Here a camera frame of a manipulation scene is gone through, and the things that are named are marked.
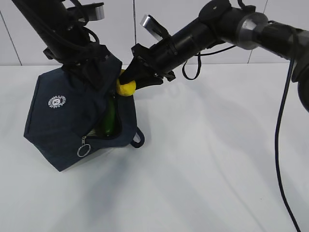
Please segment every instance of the bag handle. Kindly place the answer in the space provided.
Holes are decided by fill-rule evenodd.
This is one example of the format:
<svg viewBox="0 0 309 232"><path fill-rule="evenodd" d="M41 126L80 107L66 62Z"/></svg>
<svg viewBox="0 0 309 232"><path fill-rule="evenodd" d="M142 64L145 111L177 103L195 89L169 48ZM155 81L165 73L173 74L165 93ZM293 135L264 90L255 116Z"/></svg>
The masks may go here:
<svg viewBox="0 0 309 232"><path fill-rule="evenodd" d="M136 134L139 136L140 141L139 141L139 142L136 142L136 141L134 141L134 139L133 139L133 141L131 142L131 145L132 145L134 148L140 148L140 147L142 147L142 146L144 145L144 143L145 143L145 136L144 136L143 132L141 132L141 130L140 130L138 127L137 127Z"/></svg>

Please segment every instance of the white table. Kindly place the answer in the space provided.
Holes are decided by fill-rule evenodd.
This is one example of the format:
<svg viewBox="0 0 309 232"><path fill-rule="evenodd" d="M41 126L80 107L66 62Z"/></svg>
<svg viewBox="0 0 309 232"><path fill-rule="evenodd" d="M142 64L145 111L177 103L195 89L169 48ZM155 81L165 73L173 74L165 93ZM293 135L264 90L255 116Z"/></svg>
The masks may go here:
<svg viewBox="0 0 309 232"><path fill-rule="evenodd" d="M2 232L292 232L274 164L287 64L204 65L196 81L139 90L141 149L100 151L57 172L23 138L37 76L0 67ZM188 66L193 73L196 66ZM309 231L309 114L293 84L280 162Z"/></svg>

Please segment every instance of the circular logo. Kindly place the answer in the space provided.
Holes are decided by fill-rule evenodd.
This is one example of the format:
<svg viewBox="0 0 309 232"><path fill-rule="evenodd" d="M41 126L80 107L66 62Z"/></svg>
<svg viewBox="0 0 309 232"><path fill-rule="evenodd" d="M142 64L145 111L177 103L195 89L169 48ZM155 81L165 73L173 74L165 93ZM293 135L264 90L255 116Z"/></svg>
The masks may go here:
<svg viewBox="0 0 309 232"><path fill-rule="evenodd" d="M66 98L64 96L54 96L48 102L50 108L56 109L63 106L66 103Z"/></svg>

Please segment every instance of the metal cylinder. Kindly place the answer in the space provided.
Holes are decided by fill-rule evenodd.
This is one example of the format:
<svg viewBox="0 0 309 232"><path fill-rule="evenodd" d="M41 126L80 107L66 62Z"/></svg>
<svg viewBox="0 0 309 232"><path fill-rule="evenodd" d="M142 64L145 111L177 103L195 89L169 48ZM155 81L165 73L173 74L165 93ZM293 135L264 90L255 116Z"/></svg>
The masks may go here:
<svg viewBox="0 0 309 232"><path fill-rule="evenodd" d="M168 73L216 41L212 31L195 19L170 38L150 48L150 54L163 73Z"/></svg>
<svg viewBox="0 0 309 232"><path fill-rule="evenodd" d="M248 13L238 8L226 12L216 24L220 38L246 50L259 46L255 41L255 30L267 25L268 18L262 13Z"/></svg>

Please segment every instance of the yellow tennis ball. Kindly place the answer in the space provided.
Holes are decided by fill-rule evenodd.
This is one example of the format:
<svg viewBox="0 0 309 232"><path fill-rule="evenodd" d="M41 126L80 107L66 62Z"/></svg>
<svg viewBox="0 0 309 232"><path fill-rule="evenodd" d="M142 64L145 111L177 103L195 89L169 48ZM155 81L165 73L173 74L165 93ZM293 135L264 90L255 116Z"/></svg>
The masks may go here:
<svg viewBox="0 0 309 232"><path fill-rule="evenodd" d="M117 79L116 90L117 90L117 93L121 96L124 96L124 97L132 96L136 90L136 82L131 81L125 85L121 85L119 82L119 79Z"/></svg>

